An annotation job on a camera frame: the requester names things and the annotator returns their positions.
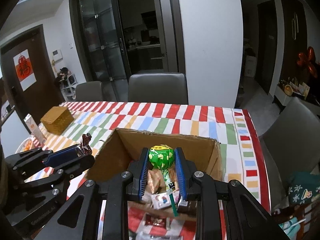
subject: kitchen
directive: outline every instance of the kitchen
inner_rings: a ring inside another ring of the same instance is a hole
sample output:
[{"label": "kitchen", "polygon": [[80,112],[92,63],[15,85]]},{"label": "kitchen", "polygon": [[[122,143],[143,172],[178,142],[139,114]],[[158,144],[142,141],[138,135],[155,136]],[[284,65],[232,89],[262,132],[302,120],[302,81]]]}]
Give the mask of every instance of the kitchen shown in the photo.
[{"label": "kitchen", "polygon": [[131,74],[163,72],[155,0],[119,0]]}]

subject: door handle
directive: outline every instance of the door handle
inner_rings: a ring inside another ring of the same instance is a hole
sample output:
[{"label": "door handle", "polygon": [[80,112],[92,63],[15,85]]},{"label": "door handle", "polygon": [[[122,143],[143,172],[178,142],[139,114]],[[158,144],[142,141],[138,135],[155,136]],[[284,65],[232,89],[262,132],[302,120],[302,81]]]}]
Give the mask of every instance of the door handle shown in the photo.
[{"label": "door handle", "polygon": [[297,25],[296,25],[295,15],[293,15],[293,26],[294,26],[294,40],[296,40],[297,39]]},{"label": "door handle", "polygon": [[295,15],[295,17],[296,17],[297,33],[299,33],[298,15],[296,14],[296,12],[294,12],[294,15]]},{"label": "door handle", "polygon": [[293,19],[291,19],[292,39],[294,40]]},{"label": "door handle", "polygon": [[123,50],[123,44],[122,44],[122,39],[121,38],[119,39],[119,45],[120,45],[120,50],[123,53],[124,50]]}]

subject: dining table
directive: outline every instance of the dining table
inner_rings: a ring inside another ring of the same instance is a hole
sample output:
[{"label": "dining table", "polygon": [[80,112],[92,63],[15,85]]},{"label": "dining table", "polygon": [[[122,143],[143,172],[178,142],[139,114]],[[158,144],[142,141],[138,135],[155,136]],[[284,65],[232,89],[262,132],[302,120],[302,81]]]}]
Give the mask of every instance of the dining table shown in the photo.
[{"label": "dining table", "polygon": [[[44,144],[31,135],[36,147],[57,152],[80,143],[82,134],[90,133],[92,154],[96,156],[104,141],[115,128],[147,130],[161,134],[185,134],[214,138],[220,143],[222,180],[239,180],[270,212],[270,191],[266,166],[259,139],[247,110],[213,106],[174,105],[137,102],[64,102],[74,121],[59,136],[39,125],[46,137]],[[27,181],[49,176],[53,168],[47,167]],[[86,180],[86,172],[72,179],[67,192],[69,198]],[[98,239],[102,238],[104,205],[102,205]],[[220,207],[222,233],[226,235],[222,205]],[[128,208],[128,225],[132,232],[151,235],[183,236],[195,238],[196,222],[171,220],[170,229],[146,226],[145,212]]]}]

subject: wicker box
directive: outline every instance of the wicker box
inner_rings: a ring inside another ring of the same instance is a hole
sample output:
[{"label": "wicker box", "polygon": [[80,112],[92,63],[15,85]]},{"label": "wicker box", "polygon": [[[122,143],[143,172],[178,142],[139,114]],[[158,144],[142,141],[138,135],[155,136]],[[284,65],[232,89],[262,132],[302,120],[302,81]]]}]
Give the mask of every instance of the wicker box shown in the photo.
[{"label": "wicker box", "polygon": [[47,131],[56,135],[61,135],[73,120],[69,109],[64,106],[54,106],[41,118]]}]

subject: red fu character poster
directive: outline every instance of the red fu character poster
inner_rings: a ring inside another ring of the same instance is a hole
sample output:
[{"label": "red fu character poster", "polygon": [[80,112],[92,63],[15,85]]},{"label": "red fu character poster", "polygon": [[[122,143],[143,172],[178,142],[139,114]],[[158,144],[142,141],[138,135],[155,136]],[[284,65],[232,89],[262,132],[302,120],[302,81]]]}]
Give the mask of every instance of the red fu character poster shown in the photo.
[{"label": "red fu character poster", "polygon": [[26,49],[13,57],[13,61],[21,87],[24,91],[36,82],[36,77],[33,73],[28,50]]}]

